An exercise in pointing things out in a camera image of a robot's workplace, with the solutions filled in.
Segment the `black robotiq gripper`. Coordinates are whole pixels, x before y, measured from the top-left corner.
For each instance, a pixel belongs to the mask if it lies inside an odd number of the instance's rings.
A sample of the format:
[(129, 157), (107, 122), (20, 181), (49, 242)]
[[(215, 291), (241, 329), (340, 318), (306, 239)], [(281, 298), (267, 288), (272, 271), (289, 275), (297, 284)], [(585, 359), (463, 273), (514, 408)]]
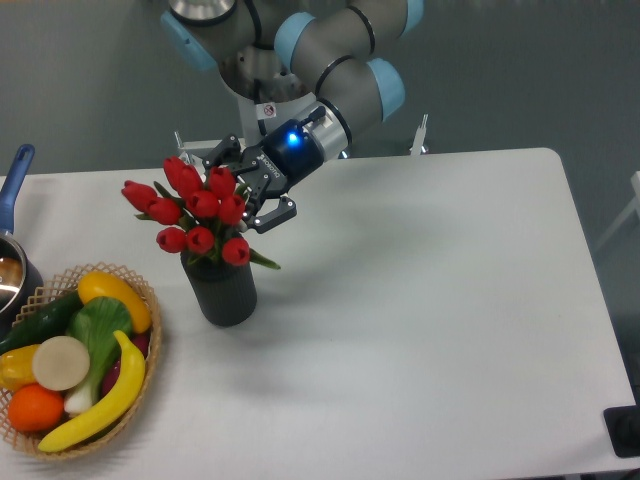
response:
[[(324, 163), (321, 148), (298, 120), (289, 120), (241, 154), (241, 143), (235, 134), (224, 137), (203, 159), (206, 172), (213, 167), (234, 165), (234, 176), (247, 184), (251, 194), (263, 202), (275, 199), (306, 178)], [(245, 213), (247, 229), (264, 234), (297, 215), (297, 205), (283, 195), (266, 213)]]

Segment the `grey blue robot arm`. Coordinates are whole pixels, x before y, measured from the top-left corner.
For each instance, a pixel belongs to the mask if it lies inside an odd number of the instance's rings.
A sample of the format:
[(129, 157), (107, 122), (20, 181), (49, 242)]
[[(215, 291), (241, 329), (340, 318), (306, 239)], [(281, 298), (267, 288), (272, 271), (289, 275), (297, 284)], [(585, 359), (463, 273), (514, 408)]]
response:
[(289, 190), (404, 103), (397, 70), (378, 57), (421, 21), (420, 1), (350, 1), (319, 19), (297, 1), (172, 1), (162, 27), (198, 70), (216, 69), (243, 114), (203, 165), (224, 165), (247, 190), (243, 230), (294, 217)]

